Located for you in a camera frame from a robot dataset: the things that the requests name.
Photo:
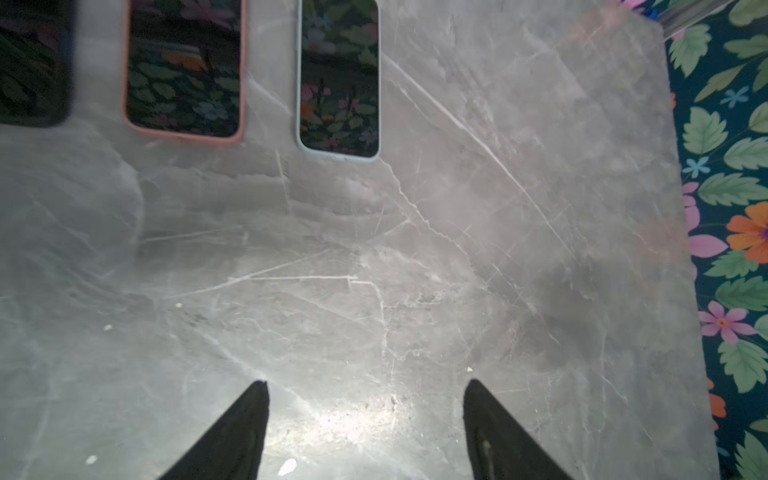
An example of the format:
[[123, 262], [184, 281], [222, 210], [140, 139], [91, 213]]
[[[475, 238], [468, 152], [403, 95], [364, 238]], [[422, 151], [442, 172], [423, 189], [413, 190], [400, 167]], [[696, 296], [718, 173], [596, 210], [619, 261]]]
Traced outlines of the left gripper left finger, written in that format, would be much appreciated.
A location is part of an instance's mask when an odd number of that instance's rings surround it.
[[252, 383], [161, 479], [256, 480], [269, 404], [267, 383]]

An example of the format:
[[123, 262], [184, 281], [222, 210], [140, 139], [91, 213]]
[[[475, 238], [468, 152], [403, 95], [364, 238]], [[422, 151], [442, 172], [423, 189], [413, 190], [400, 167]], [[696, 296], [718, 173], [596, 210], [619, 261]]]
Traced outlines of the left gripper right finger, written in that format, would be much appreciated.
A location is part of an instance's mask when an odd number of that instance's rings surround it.
[[465, 389], [463, 420], [475, 480], [570, 479], [477, 379]]

